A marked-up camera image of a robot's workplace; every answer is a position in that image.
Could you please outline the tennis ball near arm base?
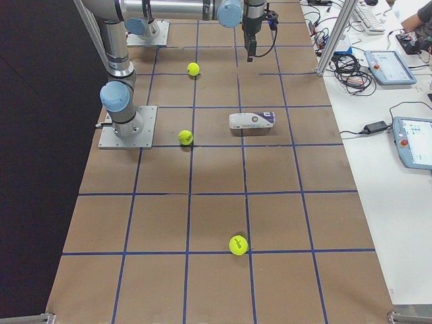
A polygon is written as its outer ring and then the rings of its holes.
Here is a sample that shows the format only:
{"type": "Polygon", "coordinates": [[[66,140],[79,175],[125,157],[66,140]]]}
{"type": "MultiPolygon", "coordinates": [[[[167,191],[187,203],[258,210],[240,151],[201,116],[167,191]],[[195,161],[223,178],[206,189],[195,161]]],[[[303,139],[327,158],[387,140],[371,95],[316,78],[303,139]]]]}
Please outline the tennis ball near arm base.
{"type": "Polygon", "coordinates": [[[178,134],[178,140],[182,146],[188,146],[193,143],[194,135],[190,130],[182,130],[178,134]]]}

